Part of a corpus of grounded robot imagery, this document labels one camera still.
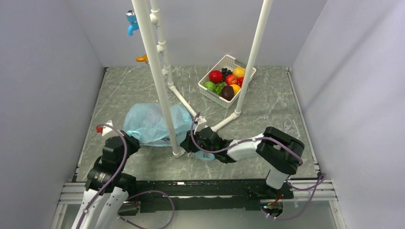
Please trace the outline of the blue plastic bag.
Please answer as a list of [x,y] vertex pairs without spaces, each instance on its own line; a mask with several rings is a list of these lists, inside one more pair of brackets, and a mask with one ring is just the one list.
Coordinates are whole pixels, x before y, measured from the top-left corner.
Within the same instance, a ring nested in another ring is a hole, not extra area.
[[[193,117],[179,103],[170,108],[177,145],[186,139]],[[133,105],[125,116],[124,131],[143,146],[171,147],[171,140],[159,103]]]

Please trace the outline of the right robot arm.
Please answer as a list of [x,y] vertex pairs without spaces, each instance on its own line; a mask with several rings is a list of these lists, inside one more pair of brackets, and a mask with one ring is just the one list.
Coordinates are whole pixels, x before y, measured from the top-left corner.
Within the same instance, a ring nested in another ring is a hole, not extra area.
[[252,138],[227,140],[210,127],[201,131],[189,130],[180,144],[187,153],[208,153],[224,164],[235,163],[244,158],[261,157],[272,169],[267,174],[263,192],[269,198],[281,193],[282,186],[302,165],[305,145],[300,140],[269,126]]

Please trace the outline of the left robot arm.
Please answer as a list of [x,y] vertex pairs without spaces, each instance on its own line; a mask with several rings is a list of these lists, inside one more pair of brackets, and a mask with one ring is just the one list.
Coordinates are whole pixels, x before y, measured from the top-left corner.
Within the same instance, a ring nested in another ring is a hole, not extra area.
[[139,140],[124,131],[105,141],[102,156],[87,174],[83,199],[72,228],[107,229],[124,201],[136,196],[136,178],[123,173],[123,168],[126,160],[139,149]]

